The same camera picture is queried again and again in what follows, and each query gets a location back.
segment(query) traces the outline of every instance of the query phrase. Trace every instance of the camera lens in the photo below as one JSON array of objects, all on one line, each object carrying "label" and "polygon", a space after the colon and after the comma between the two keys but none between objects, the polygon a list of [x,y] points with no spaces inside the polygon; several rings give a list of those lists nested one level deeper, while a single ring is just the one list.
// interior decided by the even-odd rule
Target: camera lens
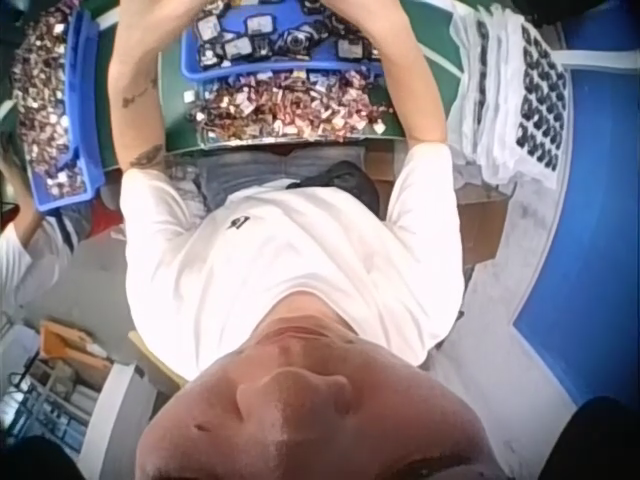
[{"label": "camera lens", "polygon": [[287,46],[291,50],[302,50],[304,48],[304,38],[300,35],[289,35],[287,38]]}]

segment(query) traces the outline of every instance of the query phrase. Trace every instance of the blue crate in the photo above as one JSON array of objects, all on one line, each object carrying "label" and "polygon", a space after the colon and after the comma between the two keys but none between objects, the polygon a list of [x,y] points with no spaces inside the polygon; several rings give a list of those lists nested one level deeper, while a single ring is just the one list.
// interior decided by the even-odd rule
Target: blue crate
[{"label": "blue crate", "polygon": [[[251,15],[271,14],[276,17],[276,33],[271,35],[275,41],[280,32],[295,28],[305,22],[310,22],[322,18],[322,15],[307,16],[302,13],[298,0],[284,0],[282,3],[266,5],[246,5],[230,8],[226,15],[220,19],[223,30],[236,33],[244,33],[245,18]],[[230,67],[212,68],[202,70],[198,64],[198,37],[193,27],[189,27],[182,34],[181,68],[182,74],[195,83],[205,83],[209,80],[227,77],[230,75],[241,75],[247,73],[257,73],[265,70],[281,71],[304,68],[309,70],[353,70],[363,65],[369,66],[377,73],[382,72],[379,63],[373,62],[343,62],[336,57],[336,40],[328,38],[321,45],[312,50],[310,61],[301,60],[273,60],[268,62],[241,62],[236,61]]]},{"label": "blue crate", "polygon": [[56,199],[49,194],[45,179],[30,172],[34,201],[40,212],[91,200],[105,183],[96,125],[95,76],[99,27],[83,10],[74,12],[67,33],[65,58],[65,109],[69,118],[70,148],[58,159],[58,167],[77,162],[87,190]]}]

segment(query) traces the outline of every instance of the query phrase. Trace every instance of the table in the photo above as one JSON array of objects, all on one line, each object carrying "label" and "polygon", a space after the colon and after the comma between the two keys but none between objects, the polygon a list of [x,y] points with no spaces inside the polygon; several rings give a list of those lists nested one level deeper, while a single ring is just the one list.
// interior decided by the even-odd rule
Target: table
[{"label": "table", "polygon": [[[449,34],[451,13],[441,10],[433,5],[416,0],[402,0],[402,5],[411,21],[418,41],[442,57],[450,61],[456,68],[461,69],[461,60],[458,47]],[[467,0],[471,5],[482,4],[487,6],[487,0]],[[89,0],[84,2],[86,8],[94,18],[110,10],[115,6],[115,0]],[[98,44],[97,75],[96,75],[96,115],[98,125],[98,139],[104,168],[110,170],[117,167],[117,161],[111,138],[111,125],[109,121],[109,103],[107,98],[107,70],[109,59],[113,49],[115,27],[109,28],[100,34]],[[436,82],[442,95],[442,100],[447,113],[455,100],[458,91],[459,79],[439,64],[429,61]],[[186,120],[187,108],[182,100],[185,90],[194,88],[180,71],[180,40],[170,45],[161,55],[160,60],[160,91],[163,106],[163,114],[167,129],[167,150],[171,153],[190,152],[200,150],[196,128]],[[388,94],[384,88],[375,88],[371,92],[373,103],[388,100]],[[359,138],[397,139],[403,137],[402,128],[394,115],[387,115],[383,121],[387,130],[383,135],[377,135],[373,130],[366,131]],[[292,142],[291,137],[278,139],[282,143]],[[229,144],[219,144],[221,148]]]}]

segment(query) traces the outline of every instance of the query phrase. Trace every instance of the white cloth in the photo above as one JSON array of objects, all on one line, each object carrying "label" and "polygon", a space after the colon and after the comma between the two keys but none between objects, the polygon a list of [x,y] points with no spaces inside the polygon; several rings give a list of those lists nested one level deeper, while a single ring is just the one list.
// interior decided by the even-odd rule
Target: white cloth
[{"label": "white cloth", "polygon": [[[74,244],[78,239],[71,224],[67,230]],[[0,310],[14,313],[25,303],[47,291],[67,266],[71,252],[62,241],[55,220],[45,218],[25,249],[15,226],[0,234]]]},{"label": "white cloth", "polygon": [[451,153],[409,152],[386,222],[337,188],[237,198],[196,229],[159,172],[125,173],[127,297],[147,347],[184,378],[238,348],[283,297],[312,292],[363,338],[419,365],[464,281]]}]

